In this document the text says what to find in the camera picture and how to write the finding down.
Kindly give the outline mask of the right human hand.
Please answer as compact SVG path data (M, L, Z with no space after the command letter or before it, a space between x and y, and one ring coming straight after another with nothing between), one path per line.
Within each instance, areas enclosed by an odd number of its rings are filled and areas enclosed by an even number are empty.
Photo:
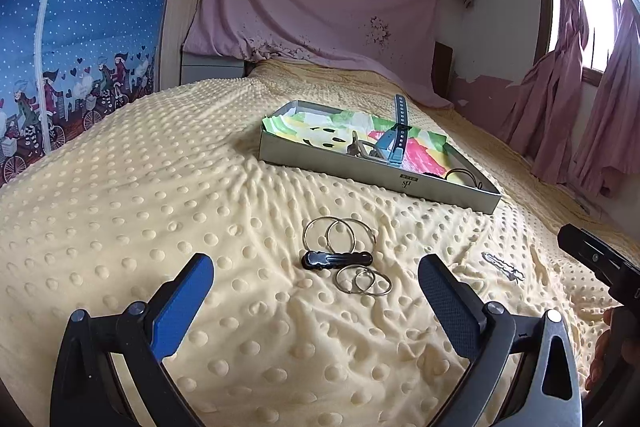
M604 312L603 321L608 325L608 329L603 332L596 342L593 358L590 364L589 375L585 381L585 391L590 391L601 378L604 371L604 356L608 345L611 343L612 324L622 321L620 318L620 308L611 308ZM639 367L640 347L638 338L627 338L620 348L623 359L636 369Z

